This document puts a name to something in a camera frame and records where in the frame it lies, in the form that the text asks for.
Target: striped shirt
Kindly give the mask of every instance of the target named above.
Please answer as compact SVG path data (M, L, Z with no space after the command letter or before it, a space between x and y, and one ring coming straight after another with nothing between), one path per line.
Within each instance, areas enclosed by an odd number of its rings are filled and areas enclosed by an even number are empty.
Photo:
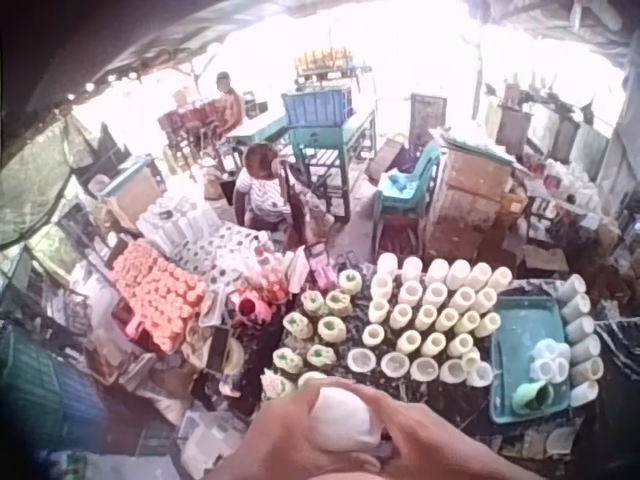
M236 180L236 190L249 195L249 208L267 222L277 223L291 215L291 208L280 193L280 182L257 180L243 168Z

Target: blue crate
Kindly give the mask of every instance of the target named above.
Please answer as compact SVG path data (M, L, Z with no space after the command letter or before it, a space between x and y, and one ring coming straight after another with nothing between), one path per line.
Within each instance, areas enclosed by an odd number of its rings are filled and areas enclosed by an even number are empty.
M341 127L351 115L351 87L282 95L287 112L287 126Z

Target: man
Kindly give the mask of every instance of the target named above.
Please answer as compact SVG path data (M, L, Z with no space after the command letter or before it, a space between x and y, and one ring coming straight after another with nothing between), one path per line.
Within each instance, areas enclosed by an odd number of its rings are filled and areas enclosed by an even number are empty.
M367 404L393 440L393 458L381 464L364 452L336 453L316 446L309 413L323 386L349 390ZM467 437L426 405L397 402L337 378L308 382L296 394L270 402L236 453L205 475L205 480L321 476L326 480L540 480Z
M245 116L244 98L231 86L231 77L227 72L218 73L216 86L222 93L224 117L220 125L220 137L224 137L238 127Z

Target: teal plastic tray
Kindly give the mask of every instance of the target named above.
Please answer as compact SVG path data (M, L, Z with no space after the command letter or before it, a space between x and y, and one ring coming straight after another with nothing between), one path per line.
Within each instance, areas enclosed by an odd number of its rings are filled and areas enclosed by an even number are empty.
M499 297L494 312L502 326L491 341L491 366L496 375L491 386L489 414L495 423L514 423L550 415L569 406L569 380L553 385L553 401L546 409L517 413L511 397L523 383L531 382L531 351L544 338L564 342L560 310L552 297Z

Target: hand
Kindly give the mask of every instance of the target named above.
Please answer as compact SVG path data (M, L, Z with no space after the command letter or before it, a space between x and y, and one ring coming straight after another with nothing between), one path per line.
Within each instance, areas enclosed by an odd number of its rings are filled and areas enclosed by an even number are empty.
M537 479L451 425L422 404L406 404L368 387L345 385L380 419L395 446L387 479Z
M350 385L337 378L310 381L294 395L269 402L240 448L213 470L211 480L307 480L328 473L370 472L380 464L364 453L334 453L314 443L309 414L321 387Z

